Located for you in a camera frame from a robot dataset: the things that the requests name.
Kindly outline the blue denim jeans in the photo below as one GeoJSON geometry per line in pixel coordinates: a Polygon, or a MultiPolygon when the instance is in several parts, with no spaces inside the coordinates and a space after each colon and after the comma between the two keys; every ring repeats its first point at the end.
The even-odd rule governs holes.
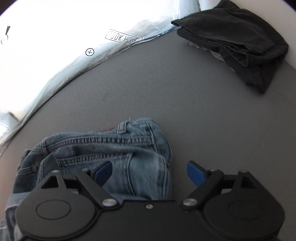
{"type": "Polygon", "coordinates": [[[118,201],[171,199],[171,148],[149,118],[124,121],[102,132],[58,133],[21,158],[1,220],[1,240],[21,240],[16,208],[52,171],[73,175],[109,161],[112,175],[103,188],[118,201]]]}

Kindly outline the folded black garment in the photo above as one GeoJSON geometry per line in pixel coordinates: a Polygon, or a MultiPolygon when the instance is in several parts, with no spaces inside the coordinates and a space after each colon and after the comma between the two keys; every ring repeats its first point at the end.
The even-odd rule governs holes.
{"type": "Polygon", "coordinates": [[[232,1],[172,21],[177,34],[217,54],[246,85],[265,93],[288,53],[288,43],[268,22],[232,1]]]}

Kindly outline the white printed carrot curtain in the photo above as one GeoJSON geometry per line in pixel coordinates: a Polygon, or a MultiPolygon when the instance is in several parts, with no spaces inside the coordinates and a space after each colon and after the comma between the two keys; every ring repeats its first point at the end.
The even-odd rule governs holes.
{"type": "Polygon", "coordinates": [[[1,148],[79,74],[217,1],[16,1],[1,14],[1,148]]]}

